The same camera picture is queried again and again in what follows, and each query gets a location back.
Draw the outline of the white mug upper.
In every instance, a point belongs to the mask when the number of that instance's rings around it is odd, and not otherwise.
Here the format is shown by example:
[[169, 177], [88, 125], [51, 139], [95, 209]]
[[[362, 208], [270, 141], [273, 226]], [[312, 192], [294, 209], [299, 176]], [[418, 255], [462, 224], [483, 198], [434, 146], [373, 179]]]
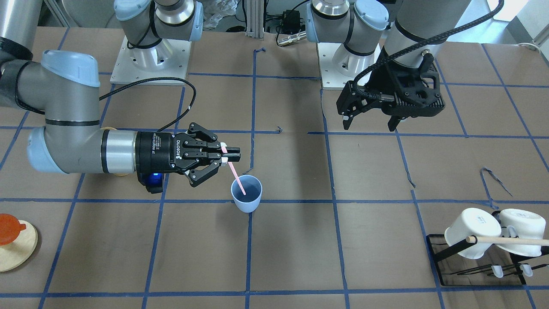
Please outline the white mug upper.
[[[512, 226], [515, 235], [520, 239], [543, 239], [546, 220], [537, 213], [521, 209], [504, 209], [500, 212], [499, 219], [504, 237], [513, 237], [513, 233], [510, 234], [508, 229]], [[531, 258], [542, 254], [540, 245], [497, 244], [496, 246], [512, 254]]]

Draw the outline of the white mug lower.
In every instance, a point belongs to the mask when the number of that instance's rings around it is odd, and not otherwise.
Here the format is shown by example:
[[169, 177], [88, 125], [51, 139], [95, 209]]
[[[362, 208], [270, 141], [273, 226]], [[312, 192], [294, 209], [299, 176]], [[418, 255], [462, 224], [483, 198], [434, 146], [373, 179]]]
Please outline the white mug lower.
[[482, 209], [468, 208], [463, 210], [444, 232], [445, 241], [449, 246], [473, 235], [500, 237], [500, 223], [490, 213]]

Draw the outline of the aluminium frame post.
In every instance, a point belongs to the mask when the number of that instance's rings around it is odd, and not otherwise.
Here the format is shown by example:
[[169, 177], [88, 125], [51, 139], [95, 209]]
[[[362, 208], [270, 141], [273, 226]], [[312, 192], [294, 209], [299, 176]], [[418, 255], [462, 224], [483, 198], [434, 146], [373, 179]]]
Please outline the aluminium frame post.
[[243, 0], [242, 4], [246, 11], [245, 35], [254, 39], [263, 40], [265, 1], [264, 0]]

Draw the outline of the orange lid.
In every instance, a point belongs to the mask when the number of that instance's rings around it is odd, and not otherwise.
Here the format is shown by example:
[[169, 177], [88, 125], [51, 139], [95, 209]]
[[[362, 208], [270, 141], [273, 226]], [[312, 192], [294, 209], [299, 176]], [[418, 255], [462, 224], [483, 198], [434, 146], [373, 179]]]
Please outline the orange lid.
[[15, 241], [26, 226], [10, 214], [0, 214], [0, 246]]

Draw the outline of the white mug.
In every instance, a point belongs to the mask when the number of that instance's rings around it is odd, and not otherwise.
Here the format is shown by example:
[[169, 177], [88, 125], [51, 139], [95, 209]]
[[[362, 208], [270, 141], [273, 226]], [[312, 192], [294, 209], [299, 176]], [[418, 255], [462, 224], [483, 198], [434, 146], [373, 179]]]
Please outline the white mug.
[[490, 213], [482, 209], [468, 208], [463, 210], [444, 232], [445, 241], [449, 246], [473, 235], [500, 237], [500, 223]]
[[[515, 235], [520, 239], [543, 239], [546, 220], [537, 213], [521, 209], [504, 209], [500, 212], [499, 219], [504, 237], [513, 237], [513, 233], [510, 234], [508, 229], [512, 226]], [[542, 254], [540, 245], [497, 244], [496, 246], [512, 254], [531, 258]]]

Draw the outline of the blue plastic cup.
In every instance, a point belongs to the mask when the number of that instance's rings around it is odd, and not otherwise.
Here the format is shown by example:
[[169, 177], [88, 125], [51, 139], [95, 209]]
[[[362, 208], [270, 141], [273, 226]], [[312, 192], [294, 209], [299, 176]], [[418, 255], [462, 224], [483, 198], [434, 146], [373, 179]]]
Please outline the blue plastic cup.
[[258, 178], [252, 175], [239, 176], [240, 182], [246, 194], [243, 194], [236, 180], [231, 184], [231, 195], [236, 206], [245, 213], [251, 213], [257, 209], [262, 198], [263, 187]]

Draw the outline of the pink chopstick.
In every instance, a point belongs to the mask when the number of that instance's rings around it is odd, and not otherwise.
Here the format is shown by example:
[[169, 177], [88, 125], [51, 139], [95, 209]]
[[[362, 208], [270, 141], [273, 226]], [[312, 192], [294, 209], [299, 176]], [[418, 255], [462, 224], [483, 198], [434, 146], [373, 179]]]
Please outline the pink chopstick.
[[[223, 154], [228, 154], [227, 145], [224, 142], [221, 142], [221, 150], [222, 150]], [[242, 186], [241, 180], [240, 180], [240, 178], [239, 178], [239, 176], [238, 176], [238, 174], [235, 170], [235, 166], [230, 161], [227, 161], [227, 163], [228, 163], [228, 166], [231, 168], [232, 174], [234, 175], [235, 180], [238, 183], [239, 188], [242, 191], [243, 195], [247, 195], [244, 187]]]

